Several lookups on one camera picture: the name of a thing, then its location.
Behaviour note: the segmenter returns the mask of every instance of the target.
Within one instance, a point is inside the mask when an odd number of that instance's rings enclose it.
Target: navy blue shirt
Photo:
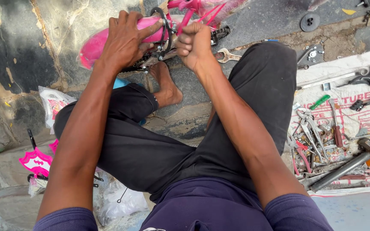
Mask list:
[[[287,194],[269,202],[263,211],[255,193],[228,181],[199,177],[170,185],[141,231],[289,231],[333,230],[315,202],[301,194]],[[62,209],[41,218],[35,231],[97,230],[90,210]]]

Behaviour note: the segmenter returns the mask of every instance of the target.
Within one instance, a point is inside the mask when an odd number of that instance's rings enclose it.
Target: sleeve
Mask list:
[[[41,218],[33,231],[98,231],[94,214],[83,207],[64,208]]]
[[[265,216],[274,231],[333,231],[316,203],[301,194],[273,199],[265,207]]]

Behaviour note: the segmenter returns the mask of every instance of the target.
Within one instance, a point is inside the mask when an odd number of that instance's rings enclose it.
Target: leg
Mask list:
[[[253,45],[234,66],[229,81],[262,120],[282,154],[296,87],[295,51],[274,42]],[[196,174],[224,178],[254,189],[217,114],[195,155]]]
[[[130,189],[158,197],[180,170],[190,165],[187,160],[195,148],[138,125],[159,107],[182,100],[166,64],[158,63],[151,73],[160,84],[160,92],[151,94],[135,83],[113,90],[98,167]],[[67,105],[56,116],[54,131],[59,141],[76,103]]]

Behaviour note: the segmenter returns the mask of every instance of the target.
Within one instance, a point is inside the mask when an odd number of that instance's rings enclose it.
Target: green screwdriver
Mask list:
[[[315,110],[315,108],[321,104],[323,104],[326,100],[328,100],[331,96],[330,95],[324,95],[320,100],[316,101],[314,105],[312,105],[309,109]]]

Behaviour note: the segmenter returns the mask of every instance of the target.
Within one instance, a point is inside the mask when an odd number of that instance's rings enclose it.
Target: screwdriver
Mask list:
[[[315,110],[316,107],[323,104],[326,100],[328,100],[331,96],[330,95],[324,95],[320,100],[316,101],[314,105],[312,105],[309,109]]]
[[[334,103],[333,99],[329,99],[328,102],[332,107],[333,122],[335,124],[335,126],[333,126],[333,134],[334,134],[334,137],[335,137],[335,144],[338,148],[341,148],[341,147],[343,147],[342,134],[340,132],[340,128],[339,128],[338,123],[336,121],[335,103]]]

